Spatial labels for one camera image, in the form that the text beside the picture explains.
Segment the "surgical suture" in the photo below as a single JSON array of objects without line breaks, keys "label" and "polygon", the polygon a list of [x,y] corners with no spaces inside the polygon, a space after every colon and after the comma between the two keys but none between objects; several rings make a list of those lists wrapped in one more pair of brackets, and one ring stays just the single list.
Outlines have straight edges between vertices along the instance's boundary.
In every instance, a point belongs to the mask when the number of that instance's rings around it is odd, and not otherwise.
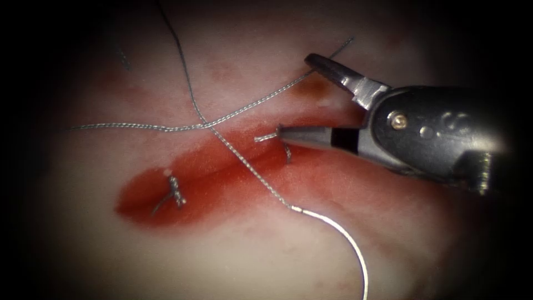
[{"label": "surgical suture", "polygon": [[155,214],[161,208],[161,205],[163,205],[163,203],[165,203],[168,199],[174,198],[178,208],[181,208],[185,203],[187,203],[187,200],[183,198],[179,191],[178,179],[171,175],[168,177],[168,183],[170,185],[170,192],[163,199],[161,199],[159,203],[157,203],[152,210],[152,215]]},{"label": "surgical suture", "polygon": [[[260,137],[254,137],[254,141],[256,143],[259,143],[259,142],[264,142],[264,141],[267,141],[269,139],[272,139],[272,138],[275,138],[278,136],[278,130],[279,128],[281,127],[281,125],[278,126],[278,128],[276,129],[275,132],[273,133],[269,133],[269,134],[266,134],[264,136],[260,136]],[[285,154],[287,156],[287,164],[290,163],[290,158],[292,157],[292,153],[290,152],[290,149],[289,149],[289,145],[287,145],[287,143],[283,143],[283,149],[285,150]]]},{"label": "surgical suture", "polygon": [[[90,129],[90,128],[109,128],[109,127],[115,127],[115,128],[140,128],[140,129],[152,129],[152,130],[156,130],[156,131],[163,131],[163,132],[180,132],[180,131],[188,131],[188,130],[193,130],[193,129],[209,129],[222,143],[224,143],[224,145],[228,148],[228,150],[230,150],[241,162],[243,165],[245,165],[247,167],[248,170],[250,170],[250,172],[255,176],[257,177],[257,179],[259,180],[259,182],[283,205],[285,205],[287,208],[291,209],[292,211],[294,212],[297,212],[297,213],[301,213],[301,214],[304,214],[304,215],[307,215],[309,217],[313,217],[313,218],[316,218],[318,220],[321,220],[322,222],[325,222],[327,223],[328,225],[332,226],[334,229],[336,229],[339,233],[341,233],[345,238],[346,240],[350,243],[351,247],[353,248],[353,250],[355,251],[355,254],[359,260],[359,263],[360,263],[360,267],[361,267],[361,272],[362,272],[362,277],[363,277],[363,294],[362,294],[362,299],[363,300],[366,300],[367,297],[368,297],[368,273],[367,273],[367,270],[366,270],[366,264],[365,264],[365,261],[364,261],[364,258],[363,258],[363,255],[358,247],[358,245],[356,244],[356,242],[354,241],[354,239],[351,237],[351,235],[341,226],[339,225],[338,223],[336,223],[335,221],[333,221],[332,219],[326,217],[326,216],[323,216],[321,214],[318,214],[318,213],[315,213],[315,212],[312,212],[312,211],[309,211],[307,209],[303,209],[301,207],[298,207],[298,206],[294,206],[292,204],[290,204],[288,201],[286,201],[279,193],[278,191],[276,191],[274,189],[273,186],[270,185],[270,183],[268,183],[264,178],[263,176],[261,176],[256,170],[255,168],[248,162],[248,160],[246,160],[246,158],[244,158],[215,128],[214,126],[217,125],[217,124],[220,124],[234,116],[236,116],[237,114],[240,114],[240,113],[243,113],[245,111],[247,111],[248,109],[251,109],[273,97],[275,97],[276,95],[278,95],[279,93],[283,92],[283,91],[286,91],[287,89],[289,89],[290,87],[296,85],[298,82],[302,81],[304,78],[306,78],[308,75],[310,75],[311,73],[314,72],[314,70],[309,70],[307,71],[305,74],[303,74],[302,76],[300,76],[299,78],[293,80],[292,82],[290,82],[289,84],[285,85],[284,87],[281,87],[279,88],[278,90],[274,91],[273,93],[253,102],[253,103],[250,103],[240,109],[238,109],[237,111],[234,111],[230,114],[227,114],[226,116],[222,116],[214,121],[211,121],[211,122],[208,122],[204,116],[201,114],[197,104],[196,104],[196,100],[194,99],[194,94],[193,94],[193,89],[192,89],[192,85],[191,85],[191,82],[190,82],[190,77],[189,77],[189,73],[188,73],[188,69],[187,69],[187,65],[185,63],[185,55],[184,55],[184,52],[183,52],[183,49],[181,48],[181,45],[179,43],[179,39],[178,39],[178,36],[176,35],[176,32],[174,31],[174,29],[172,28],[172,26],[170,25],[170,21],[168,20],[167,16],[165,15],[159,1],[156,1],[158,7],[159,7],[159,10],[160,10],[160,13],[161,15],[163,16],[164,20],[165,20],[165,23],[167,24],[167,27],[170,29],[170,32],[172,33],[172,36],[174,37],[174,40],[177,44],[177,47],[178,47],[178,51],[179,51],[179,58],[181,59],[181,62],[182,62],[182,65],[183,65],[183,69],[185,71],[185,77],[186,77],[186,80],[187,80],[187,85],[188,85],[188,88],[189,88],[189,96],[190,96],[190,99],[191,99],[191,102],[194,106],[194,109],[198,115],[198,117],[200,118],[201,120],[201,123],[200,124],[194,124],[194,125],[187,125],[187,126],[181,126],[181,127],[167,127],[167,126],[159,126],[159,125],[151,125],[151,124],[135,124],[135,123],[99,123],[99,124],[88,124],[88,125],[81,125],[81,126],[75,126],[75,127],[71,127],[69,130],[76,130],[76,129]],[[332,58],[334,56],[336,56],[338,53],[340,53],[349,43],[352,42],[354,38],[351,37],[349,38],[346,42],[344,42],[340,48],[338,48],[329,58]],[[277,131],[275,133],[272,133],[272,134],[269,134],[267,136],[264,136],[264,137],[259,137],[259,140],[258,139],[255,139],[256,141],[265,141],[267,139],[271,139],[271,138],[274,138],[276,137],[278,134],[277,134]],[[285,144],[284,145],[284,148],[285,148],[285,152],[287,153],[287,162],[290,161],[290,157],[291,157],[291,154],[290,154],[290,150],[288,148],[288,146]],[[183,198],[183,196],[181,195],[180,191],[179,191],[179,185],[178,185],[178,180],[177,178],[173,177],[173,176],[169,176],[168,177],[168,181],[169,181],[169,184],[170,184],[170,193],[168,195],[166,195],[157,205],[156,207],[152,210],[152,214],[154,214],[160,207],[161,205],[166,202],[168,199],[171,199],[171,198],[174,198],[175,202],[176,202],[176,205],[178,206],[178,208],[182,207],[183,204],[186,203],[186,200],[185,198]]]}]

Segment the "blood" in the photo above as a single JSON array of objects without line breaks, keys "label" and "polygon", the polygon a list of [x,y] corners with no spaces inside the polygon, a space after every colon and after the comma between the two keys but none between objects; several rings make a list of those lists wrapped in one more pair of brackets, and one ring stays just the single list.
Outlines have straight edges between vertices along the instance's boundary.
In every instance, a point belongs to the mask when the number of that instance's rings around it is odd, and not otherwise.
[{"label": "blood", "polygon": [[[339,125],[325,116],[300,117],[285,125],[304,124]],[[254,137],[271,133],[273,129],[263,125],[223,135],[259,174],[276,182],[290,182],[290,178],[294,178],[292,174],[299,172],[299,166],[323,155],[321,151],[291,147],[293,159],[287,164],[281,141],[254,141]],[[170,192],[166,169],[178,179],[179,190],[187,202],[178,208],[171,198],[152,214],[154,207]],[[305,184],[317,187],[320,181],[320,176],[312,176]],[[134,176],[122,187],[115,211],[143,227],[192,226],[215,221],[215,218],[241,216],[257,205],[277,204],[274,196],[269,203],[258,203],[269,193],[257,177],[217,137],[212,136],[198,151],[177,156],[168,168],[150,168]]]}]

